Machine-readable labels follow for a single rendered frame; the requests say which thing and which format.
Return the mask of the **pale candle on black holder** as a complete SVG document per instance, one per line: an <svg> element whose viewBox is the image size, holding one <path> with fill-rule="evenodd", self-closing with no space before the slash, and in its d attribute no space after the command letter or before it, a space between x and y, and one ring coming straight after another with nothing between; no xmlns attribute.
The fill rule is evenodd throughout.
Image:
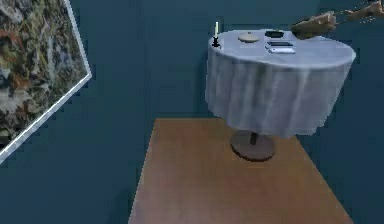
<svg viewBox="0 0 384 224"><path fill-rule="evenodd" d="M212 41L212 46L215 48L220 47L219 39L218 39L218 34L219 34L219 22L215 22L215 27L214 27L214 35L213 35L213 41Z"/></svg>

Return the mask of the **round table with grey cloth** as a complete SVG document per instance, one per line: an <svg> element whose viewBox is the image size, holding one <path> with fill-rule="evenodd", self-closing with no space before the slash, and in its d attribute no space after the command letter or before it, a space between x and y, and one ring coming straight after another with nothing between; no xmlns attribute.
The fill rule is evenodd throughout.
<svg viewBox="0 0 384 224"><path fill-rule="evenodd" d="M252 32L255 43L238 36ZM265 30L218 34L220 47L207 43L205 101L209 110L235 129L230 146L250 161L275 154L273 139L312 135L335 105L356 58L348 45L326 37L297 39L285 31L269 38ZM290 42L295 54L271 54L268 41Z"/></svg>

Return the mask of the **white flat phone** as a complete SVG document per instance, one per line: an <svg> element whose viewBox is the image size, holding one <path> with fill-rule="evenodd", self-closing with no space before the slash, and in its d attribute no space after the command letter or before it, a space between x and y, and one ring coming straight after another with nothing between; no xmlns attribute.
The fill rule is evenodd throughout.
<svg viewBox="0 0 384 224"><path fill-rule="evenodd" d="M271 54L295 54L295 50L293 48L269 48L268 52Z"/></svg>

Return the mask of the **white-framed mottled wall picture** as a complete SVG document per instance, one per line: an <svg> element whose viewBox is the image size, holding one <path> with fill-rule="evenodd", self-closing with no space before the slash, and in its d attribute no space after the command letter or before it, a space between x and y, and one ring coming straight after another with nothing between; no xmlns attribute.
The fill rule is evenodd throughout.
<svg viewBox="0 0 384 224"><path fill-rule="evenodd" d="M91 77L70 0L0 0L0 164Z"/></svg>

